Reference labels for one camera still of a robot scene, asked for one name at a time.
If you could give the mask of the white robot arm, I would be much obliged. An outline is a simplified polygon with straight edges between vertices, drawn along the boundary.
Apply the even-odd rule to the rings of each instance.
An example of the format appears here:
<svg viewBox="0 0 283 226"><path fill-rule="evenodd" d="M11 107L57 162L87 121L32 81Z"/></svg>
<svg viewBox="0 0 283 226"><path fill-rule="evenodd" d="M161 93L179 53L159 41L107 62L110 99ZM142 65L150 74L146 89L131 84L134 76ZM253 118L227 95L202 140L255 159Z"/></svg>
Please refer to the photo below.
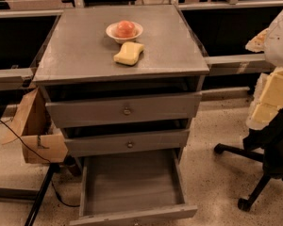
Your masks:
<svg viewBox="0 0 283 226"><path fill-rule="evenodd" d="M247 42L245 48L263 52L265 60L275 66L272 73L259 77L246 120L250 129L261 130L283 108L283 9L268 28Z"/></svg>

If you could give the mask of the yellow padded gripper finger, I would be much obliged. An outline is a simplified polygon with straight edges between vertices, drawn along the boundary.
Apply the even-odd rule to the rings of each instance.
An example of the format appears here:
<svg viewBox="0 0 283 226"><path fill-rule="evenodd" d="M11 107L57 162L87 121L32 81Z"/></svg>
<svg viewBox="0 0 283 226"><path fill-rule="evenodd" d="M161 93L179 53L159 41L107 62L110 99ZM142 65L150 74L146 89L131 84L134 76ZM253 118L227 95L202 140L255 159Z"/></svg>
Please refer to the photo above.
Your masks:
<svg viewBox="0 0 283 226"><path fill-rule="evenodd" d="M246 125L261 130L283 108L283 68L278 67L269 75L262 73L257 81L254 99L249 107Z"/></svg>
<svg viewBox="0 0 283 226"><path fill-rule="evenodd" d="M260 31L254 38L246 43L245 49L255 53L262 52L264 50L264 42L268 31L268 28Z"/></svg>

